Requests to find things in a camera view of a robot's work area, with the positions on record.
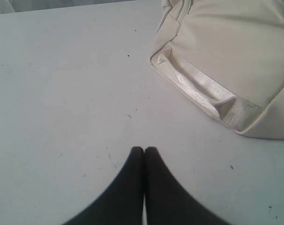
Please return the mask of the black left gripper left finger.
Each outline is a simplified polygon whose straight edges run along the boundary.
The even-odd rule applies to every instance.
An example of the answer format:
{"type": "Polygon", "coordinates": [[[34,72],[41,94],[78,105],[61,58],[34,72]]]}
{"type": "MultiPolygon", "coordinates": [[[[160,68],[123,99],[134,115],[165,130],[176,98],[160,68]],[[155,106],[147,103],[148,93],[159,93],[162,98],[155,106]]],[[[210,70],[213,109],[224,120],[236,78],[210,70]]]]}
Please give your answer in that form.
{"type": "Polygon", "coordinates": [[[141,225],[144,201],[144,151],[130,150],[106,190],[67,225],[141,225]]]}

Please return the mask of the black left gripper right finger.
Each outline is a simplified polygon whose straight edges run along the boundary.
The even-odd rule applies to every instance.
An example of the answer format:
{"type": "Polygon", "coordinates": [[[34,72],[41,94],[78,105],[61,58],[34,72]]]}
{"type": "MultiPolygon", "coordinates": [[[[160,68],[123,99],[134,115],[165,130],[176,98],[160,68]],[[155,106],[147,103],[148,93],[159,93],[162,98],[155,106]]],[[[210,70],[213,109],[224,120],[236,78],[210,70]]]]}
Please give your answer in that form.
{"type": "Polygon", "coordinates": [[[149,225],[227,225],[195,200],[174,178],[157,148],[144,153],[145,200],[149,225]]]}

